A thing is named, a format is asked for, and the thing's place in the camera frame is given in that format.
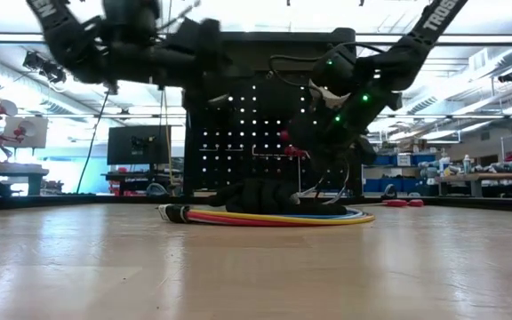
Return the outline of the black peg board stand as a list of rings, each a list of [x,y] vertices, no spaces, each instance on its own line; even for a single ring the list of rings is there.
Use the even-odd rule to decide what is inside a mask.
[[[225,52],[253,76],[232,84],[229,98],[217,106],[193,105],[186,99],[188,120],[184,151],[184,190],[213,191],[246,178],[288,180],[298,184],[295,157],[254,157],[282,152],[290,145],[279,137],[289,120],[308,109],[305,88],[311,59],[333,46],[355,40],[352,28],[327,32],[335,42],[254,42],[223,40]],[[308,158],[301,161],[302,189],[313,187],[321,174]]]

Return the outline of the white poster board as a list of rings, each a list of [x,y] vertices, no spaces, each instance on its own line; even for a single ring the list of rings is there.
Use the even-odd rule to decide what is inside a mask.
[[[44,117],[7,117],[4,144],[12,148],[45,148],[48,119]]]

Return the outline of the black glove with grey cuff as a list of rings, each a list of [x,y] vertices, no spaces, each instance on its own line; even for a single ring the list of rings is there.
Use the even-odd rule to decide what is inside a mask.
[[[299,198],[290,196],[281,204],[280,213],[288,215],[342,216],[347,214],[345,206],[340,204],[321,204],[317,202],[301,202]]]

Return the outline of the blue bin shelving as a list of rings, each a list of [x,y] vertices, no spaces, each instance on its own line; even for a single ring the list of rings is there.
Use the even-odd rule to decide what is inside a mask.
[[[363,168],[363,191],[382,193],[393,185],[397,193],[419,192],[438,175],[439,163],[431,153],[377,155],[374,164]]]

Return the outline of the black work glove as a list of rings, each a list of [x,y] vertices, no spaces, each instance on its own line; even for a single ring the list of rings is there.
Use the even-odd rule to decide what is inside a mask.
[[[302,213],[298,187],[289,181],[249,178],[219,189],[208,205],[250,214]]]

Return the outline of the black monitor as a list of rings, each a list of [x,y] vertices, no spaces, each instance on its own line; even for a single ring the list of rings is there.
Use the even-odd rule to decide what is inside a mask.
[[[171,130],[164,125],[112,127],[107,164],[168,164]]]

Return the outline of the cluttered wooden table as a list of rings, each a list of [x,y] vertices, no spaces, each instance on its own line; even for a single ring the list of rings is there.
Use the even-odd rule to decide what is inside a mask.
[[[450,158],[445,157],[433,162],[418,164],[420,175],[429,185],[437,185],[438,195],[450,195],[453,184],[465,183],[469,186],[469,195],[483,197],[483,182],[492,181],[512,182],[512,160],[488,164],[486,166],[472,164],[471,159],[465,156],[462,166],[450,164]]]

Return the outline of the black overhead beam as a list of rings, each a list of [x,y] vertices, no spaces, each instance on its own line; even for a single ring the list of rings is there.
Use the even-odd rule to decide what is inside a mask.
[[[222,39],[227,42],[335,42],[335,36],[328,33],[285,33],[285,32],[224,32]],[[397,42],[400,34],[356,33],[355,40],[370,45],[390,46]],[[37,33],[0,33],[0,44],[43,44],[44,37]],[[444,34],[436,46],[478,47],[512,46],[512,34]]]

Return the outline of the wooden workbench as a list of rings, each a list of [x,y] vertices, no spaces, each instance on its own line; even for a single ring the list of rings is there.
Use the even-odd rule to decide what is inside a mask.
[[[29,196],[40,195],[43,176],[46,176],[48,172],[49,171],[44,169],[40,164],[0,162],[0,176],[28,178]]]

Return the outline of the black aluminium table frame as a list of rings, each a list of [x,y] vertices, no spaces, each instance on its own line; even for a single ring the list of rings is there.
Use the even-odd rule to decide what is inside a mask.
[[[421,196],[425,205],[512,212],[512,198]],[[190,204],[207,205],[208,196],[12,196],[0,197],[0,210],[86,204]]]

